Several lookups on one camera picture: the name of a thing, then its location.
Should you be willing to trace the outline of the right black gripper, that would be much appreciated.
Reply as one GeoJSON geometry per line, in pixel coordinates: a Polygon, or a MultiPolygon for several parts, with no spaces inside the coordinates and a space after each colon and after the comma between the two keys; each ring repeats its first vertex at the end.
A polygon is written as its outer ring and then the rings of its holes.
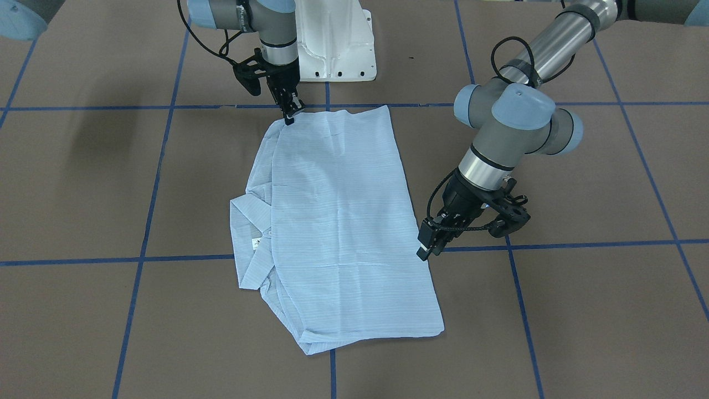
{"type": "Polygon", "coordinates": [[[297,86],[300,82],[299,62],[286,65],[269,65],[266,83],[275,103],[281,109],[286,126],[294,123],[294,116],[305,108],[304,102],[299,99],[297,86]]]}

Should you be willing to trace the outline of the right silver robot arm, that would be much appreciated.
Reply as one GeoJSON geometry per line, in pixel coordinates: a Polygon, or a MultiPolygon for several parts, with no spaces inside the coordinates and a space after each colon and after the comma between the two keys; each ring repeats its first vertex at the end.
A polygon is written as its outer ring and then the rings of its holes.
{"type": "MultiPolygon", "coordinates": [[[[3,1],[1,33],[14,40],[34,41],[46,31],[63,1],[3,1]]],[[[291,125],[304,110],[299,98],[299,50],[294,1],[188,1],[179,16],[187,32],[192,24],[222,30],[223,45],[211,54],[232,66],[238,83],[251,94],[261,94],[260,79],[279,107],[284,123],[291,125]],[[243,61],[229,56],[229,46],[240,35],[256,33],[259,47],[243,61]]]]}

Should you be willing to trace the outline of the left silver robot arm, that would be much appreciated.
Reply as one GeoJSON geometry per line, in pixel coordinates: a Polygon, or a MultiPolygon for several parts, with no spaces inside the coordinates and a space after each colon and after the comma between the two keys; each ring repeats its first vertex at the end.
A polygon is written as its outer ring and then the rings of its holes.
{"type": "Polygon", "coordinates": [[[443,207],[420,225],[420,259],[439,255],[454,238],[475,231],[473,222],[486,209],[496,217],[480,229],[495,238],[517,232],[530,220],[527,197],[512,194],[512,170],[524,155],[565,154],[583,138],[579,116],[559,108],[540,88],[617,21],[707,26],[707,2],[572,1],[534,40],[516,37],[524,51],[494,65],[494,78],[465,86],[454,100],[454,116],[477,134],[458,167],[437,186],[443,207]]]}

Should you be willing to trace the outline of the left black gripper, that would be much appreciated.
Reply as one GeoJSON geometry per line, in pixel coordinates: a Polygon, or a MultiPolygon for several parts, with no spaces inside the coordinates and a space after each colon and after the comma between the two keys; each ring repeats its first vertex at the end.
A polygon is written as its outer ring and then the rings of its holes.
{"type": "Polygon", "coordinates": [[[490,222],[483,226],[471,227],[472,222],[484,211],[488,194],[489,190],[469,182],[460,170],[453,170],[441,197],[443,208],[438,213],[439,220],[426,217],[420,223],[418,233],[420,247],[416,252],[418,258],[426,261],[431,255],[440,255],[451,242],[450,237],[458,237],[466,231],[491,229],[490,222]]]}

